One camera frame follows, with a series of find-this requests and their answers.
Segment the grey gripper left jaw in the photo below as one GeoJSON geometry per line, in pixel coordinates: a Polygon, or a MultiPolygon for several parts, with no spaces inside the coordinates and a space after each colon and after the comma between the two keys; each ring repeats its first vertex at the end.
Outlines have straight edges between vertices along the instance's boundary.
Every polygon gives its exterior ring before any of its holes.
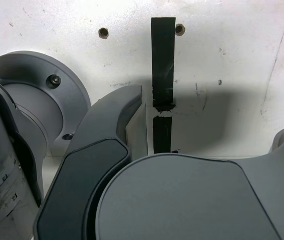
{"type": "Polygon", "coordinates": [[[94,240],[98,202],[131,162],[125,128],[142,104],[140,85],[123,86],[83,117],[34,223],[37,240],[94,240]]]}

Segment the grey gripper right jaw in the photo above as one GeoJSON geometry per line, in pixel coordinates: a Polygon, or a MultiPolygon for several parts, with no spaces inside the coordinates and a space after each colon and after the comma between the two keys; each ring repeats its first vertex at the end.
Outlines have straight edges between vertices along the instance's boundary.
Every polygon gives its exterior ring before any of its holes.
{"type": "Polygon", "coordinates": [[[95,217],[98,240],[284,240],[284,129],[266,155],[156,154],[119,171],[95,217]]]}

